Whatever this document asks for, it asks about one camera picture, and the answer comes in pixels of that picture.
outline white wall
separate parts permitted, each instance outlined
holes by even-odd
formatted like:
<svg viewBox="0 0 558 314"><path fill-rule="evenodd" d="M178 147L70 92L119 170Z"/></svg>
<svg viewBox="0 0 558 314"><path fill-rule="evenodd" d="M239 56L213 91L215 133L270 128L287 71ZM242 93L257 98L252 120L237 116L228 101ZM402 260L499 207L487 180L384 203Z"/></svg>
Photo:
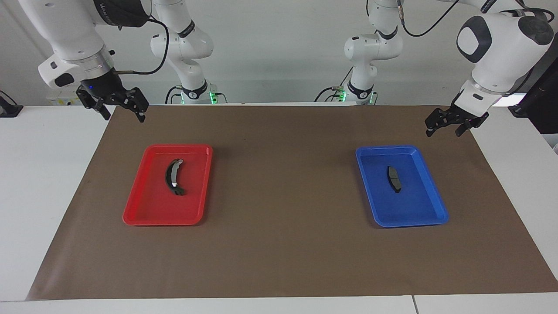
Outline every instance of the white wall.
<svg viewBox="0 0 558 314"><path fill-rule="evenodd" d="M16 0L3 2L9 11L0 12L0 87L25 104L44 104L40 98L44 98L45 87L32 69L43 61L41 54L50 55L52 50L32 28ZM527 4L558 13L556 0L527 0ZM343 54L345 40L371 32L365 0L189 0L188 5L196 24L215 42L214 54L200 64L206 77L227 94L230 102L312 101L323 88L339 84L351 67ZM408 0L405 6L408 28L419 32L449 4ZM456 34L477 12L473 7L458 5L427 36L415 39L405 35L403 54L376 64L378 103L448 104L473 68L457 51ZM18 26L4 18L10 13L30 35L29 40L11 33ZM556 22L553 27L558 30ZM117 52L117 69L151 70L157 66L159 60L151 53L150 39L162 32L160 26L119 32L103 25L98 26L98 32L107 47ZM25 86L12 82L6 75L10 73L24 80ZM168 88L179 83L168 66L149 77L123 76L123 81L128 88L142 88L152 103L161 103Z"/></svg>

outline black cable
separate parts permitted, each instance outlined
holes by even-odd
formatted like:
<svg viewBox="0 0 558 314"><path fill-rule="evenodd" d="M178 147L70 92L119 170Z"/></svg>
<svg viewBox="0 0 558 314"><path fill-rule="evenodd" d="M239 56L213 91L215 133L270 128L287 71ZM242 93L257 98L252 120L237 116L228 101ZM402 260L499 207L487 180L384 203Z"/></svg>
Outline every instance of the black cable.
<svg viewBox="0 0 558 314"><path fill-rule="evenodd" d="M411 32L409 32L409 30L407 29L407 26L405 26L405 16L403 14L400 14L401 16L401 25L403 26L403 29L405 30L405 32L407 34L409 34L409 36L412 37L422 37L426 34L428 34L431 30L434 29L434 27L436 27L443 19L444 17L446 17L446 15L448 15L448 13L459 3L460 0L456 0L449 8L448 10L446 10L446 12L432 25L430 26L429 29L427 29L425 32L423 32L422 34L413 34ZM401 11L403 11L403 5L401 4L401 0L397 0L397 5L401 7Z"/></svg>
<svg viewBox="0 0 558 314"><path fill-rule="evenodd" d="M534 69L535 69L534 67L531 68L531 70L529 70L529 72L527 72L527 75L525 76L525 79L523 79L523 81L521 82L521 84L520 84L516 89L514 89L513 92L507 93L507 94L505 95L505 97L517 93L517 92L523 87L523 85L525 85L525 83L527 83L527 81L529 80L529 77L531 77L531 74L533 74L533 70L534 70Z"/></svg>
<svg viewBox="0 0 558 314"><path fill-rule="evenodd" d="M167 54L169 53L169 44L170 44L170 33L169 33L169 28L165 25L165 23L160 22L154 18L150 18L149 20L147 20L148 22L152 22L155 24L159 24L161 26L163 26L165 28L165 32L167 35L167 44L165 47L165 53L163 54L163 59L161 60L161 63L159 64L159 66L153 70L153 71L149 71L149 72L139 72L139 71L117 71L119 74L137 74L137 75L151 75L154 73L157 73L165 64L165 61L167 60Z"/></svg>
<svg viewBox="0 0 558 314"><path fill-rule="evenodd" d="M543 12L543 13L548 13L548 15L550 15L550 19L548 20L548 23L554 21L554 13L550 10L547 9L541 9L541 8L525 8L524 11L530 11L530 12Z"/></svg>
<svg viewBox="0 0 558 314"><path fill-rule="evenodd" d="M11 100L11 101L13 102L13 104L17 106L17 102L16 102L15 100L13 100L12 97L10 97L10 96L9 96L8 94L6 94L4 91L0 91L0 93L4 94L6 97L8 97L9 100Z"/></svg>
<svg viewBox="0 0 558 314"><path fill-rule="evenodd" d="M516 2L523 7L524 11L530 11L530 12L543 12L543 13L547 13L548 15L550 15L550 19L548 20L548 23L552 22L555 18L554 16L554 12L547 10L547 9L542 9L542 8L529 8L528 6L525 5L525 2L523 0L516 0Z"/></svg>
<svg viewBox="0 0 558 314"><path fill-rule="evenodd" d="M351 68L347 72L347 75L345 75L345 78L341 81L341 84L339 84L339 86L343 86L343 83L345 83L345 80L347 79L347 77L349 77L349 74L353 69L354 69L354 66L351 66Z"/></svg>
<svg viewBox="0 0 558 314"><path fill-rule="evenodd" d="M318 94L318 96L316 96L316 99L314 100L314 102L317 102L318 99L320 99L320 97L321 97L325 92L327 92L327 91L333 91L333 87L328 87L328 88L325 88L323 91L321 91L321 92Z"/></svg>
<svg viewBox="0 0 558 314"><path fill-rule="evenodd" d="M223 93L215 93L216 96L223 96L223 98L225 98L225 103L229 103L229 101L227 100L227 97L225 96L225 94Z"/></svg>
<svg viewBox="0 0 558 314"><path fill-rule="evenodd" d="M165 104L169 103L169 97L171 96L172 91L174 91L175 89L179 89L176 86L173 86L171 89L169 89L169 91L167 92L167 97L165 97Z"/></svg>
<svg viewBox="0 0 558 314"><path fill-rule="evenodd" d="M171 96L171 104L172 104L172 99L175 98L176 96L178 97L182 97L182 94L174 94Z"/></svg>
<svg viewBox="0 0 558 314"><path fill-rule="evenodd" d="M333 101L333 98L335 98L335 97L339 97L339 95L337 95L337 94L329 95L329 96L325 99L325 101L328 101L329 98L331 98L331 101Z"/></svg>

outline white table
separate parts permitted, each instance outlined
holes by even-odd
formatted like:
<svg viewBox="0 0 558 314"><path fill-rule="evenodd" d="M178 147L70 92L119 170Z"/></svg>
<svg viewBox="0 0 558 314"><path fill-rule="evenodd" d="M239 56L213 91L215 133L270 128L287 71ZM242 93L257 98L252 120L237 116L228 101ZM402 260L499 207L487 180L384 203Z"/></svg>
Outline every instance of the white table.
<svg viewBox="0 0 558 314"><path fill-rule="evenodd" d="M528 120L505 108L490 113L474 136L558 277L558 156ZM106 125L81 107L26 107L20 117L0 119L0 300L9 301L0 313L558 312L558 293L22 302Z"/></svg>

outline black clamp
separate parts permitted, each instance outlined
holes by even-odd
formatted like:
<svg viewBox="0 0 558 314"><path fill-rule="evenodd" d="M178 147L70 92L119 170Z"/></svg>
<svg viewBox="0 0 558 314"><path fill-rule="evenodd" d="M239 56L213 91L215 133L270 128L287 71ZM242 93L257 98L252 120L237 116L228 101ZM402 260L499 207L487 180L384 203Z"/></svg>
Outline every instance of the black clamp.
<svg viewBox="0 0 558 314"><path fill-rule="evenodd" d="M105 120L110 118L105 106L108 104L128 109L136 114L140 122L145 121L149 102L139 88L125 89L114 69L101 77L82 80L75 93L85 108L99 112Z"/></svg>
<svg viewBox="0 0 558 314"><path fill-rule="evenodd" d="M461 91L454 100L451 102L451 106L448 110L442 110L436 108L429 116L426 118L424 123L426 124L426 136L430 137L436 132L437 129L446 127L452 124L459 124L460 126L455 130L455 134L459 137L465 133L465 131L476 129L483 124L483 122L488 118L488 112L485 112L482 116L477 117L455 105L455 101L461 96L463 91Z"/></svg>
<svg viewBox="0 0 558 314"><path fill-rule="evenodd" d="M178 185L178 181L176 179L178 175L178 168L184 161L182 159L175 159L171 162L169 167L167 168L167 172L165 174L165 181L167 186L171 190L172 193L178 196L184 195L186 192L183 188Z"/></svg>

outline plastic tray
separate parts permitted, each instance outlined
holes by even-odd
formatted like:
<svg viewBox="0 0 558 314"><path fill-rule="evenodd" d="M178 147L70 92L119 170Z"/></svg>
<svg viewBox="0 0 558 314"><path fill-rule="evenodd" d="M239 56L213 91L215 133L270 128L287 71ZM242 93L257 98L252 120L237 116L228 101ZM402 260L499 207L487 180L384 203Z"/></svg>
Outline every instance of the plastic tray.
<svg viewBox="0 0 558 314"><path fill-rule="evenodd" d="M123 220L132 226L191 226L204 213L213 150L208 145L149 146L139 165ZM165 181L169 164L180 158L177 181L185 195L174 195Z"/></svg>
<svg viewBox="0 0 558 314"><path fill-rule="evenodd" d="M376 222L386 228L440 225L449 215L418 148L362 147L357 160ZM388 167L396 168L402 189L396 193Z"/></svg>

